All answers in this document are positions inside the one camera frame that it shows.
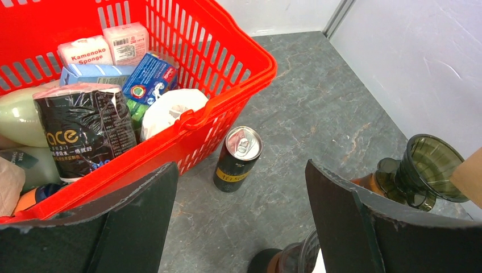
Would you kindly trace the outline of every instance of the white wall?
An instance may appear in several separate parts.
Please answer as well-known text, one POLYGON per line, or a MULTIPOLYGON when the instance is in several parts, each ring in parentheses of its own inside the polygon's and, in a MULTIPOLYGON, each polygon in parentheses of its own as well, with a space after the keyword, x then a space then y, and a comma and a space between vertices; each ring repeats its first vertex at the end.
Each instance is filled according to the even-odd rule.
POLYGON ((217 0, 251 36, 321 31, 341 0, 217 0))
POLYGON ((481 0, 358 0, 331 42, 407 137, 466 158, 482 146, 481 14, 481 0))

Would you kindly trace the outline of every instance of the green bottle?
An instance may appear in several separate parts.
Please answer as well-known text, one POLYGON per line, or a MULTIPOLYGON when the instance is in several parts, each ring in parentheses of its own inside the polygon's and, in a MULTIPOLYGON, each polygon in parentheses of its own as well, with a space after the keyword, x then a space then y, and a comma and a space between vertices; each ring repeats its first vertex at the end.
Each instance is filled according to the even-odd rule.
POLYGON ((48 88, 25 88, 0 97, 0 135, 25 146, 48 147, 32 95, 48 88))

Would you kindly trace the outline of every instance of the can lid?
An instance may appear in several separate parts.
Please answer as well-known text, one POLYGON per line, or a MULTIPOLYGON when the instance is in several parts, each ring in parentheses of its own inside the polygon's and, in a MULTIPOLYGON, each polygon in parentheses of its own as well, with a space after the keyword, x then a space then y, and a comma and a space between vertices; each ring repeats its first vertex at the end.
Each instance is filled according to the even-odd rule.
POLYGON ((232 129, 226 138, 226 147, 231 155, 240 160, 251 160, 261 154, 261 137, 251 128, 241 126, 232 129))

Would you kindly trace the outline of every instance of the tissue box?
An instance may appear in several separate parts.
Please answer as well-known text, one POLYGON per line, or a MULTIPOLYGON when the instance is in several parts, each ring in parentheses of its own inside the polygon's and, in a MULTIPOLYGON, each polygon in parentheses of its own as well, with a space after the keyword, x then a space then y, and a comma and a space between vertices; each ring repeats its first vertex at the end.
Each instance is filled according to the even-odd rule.
POLYGON ((145 54, 122 88, 135 130, 140 129, 147 108, 176 87, 177 69, 152 53, 145 54))
POLYGON ((114 66, 96 64, 69 64, 62 69, 60 86, 78 82, 124 85, 136 66, 114 66))
POLYGON ((114 65, 137 65, 149 48, 147 29, 139 22, 104 28, 114 65))

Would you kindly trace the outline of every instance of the plastic bottle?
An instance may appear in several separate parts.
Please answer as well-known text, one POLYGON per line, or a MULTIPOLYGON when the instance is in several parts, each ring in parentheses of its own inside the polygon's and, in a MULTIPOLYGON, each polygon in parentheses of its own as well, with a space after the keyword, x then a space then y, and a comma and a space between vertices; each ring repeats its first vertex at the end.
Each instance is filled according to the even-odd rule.
POLYGON ((25 88, 0 97, 0 134, 26 146, 48 147, 32 98, 45 90, 48 88, 25 88))
POLYGON ((49 148, 21 147, 0 151, 0 157, 25 170, 22 192, 61 180, 49 148))
POLYGON ((8 138, 4 137, 3 135, 0 135, 0 150, 4 149, 12 149, 12 148, 17 148, 17 147, 22 147, 22 144, 19 144, 17 142, 13 142, 9 140, 8 138))

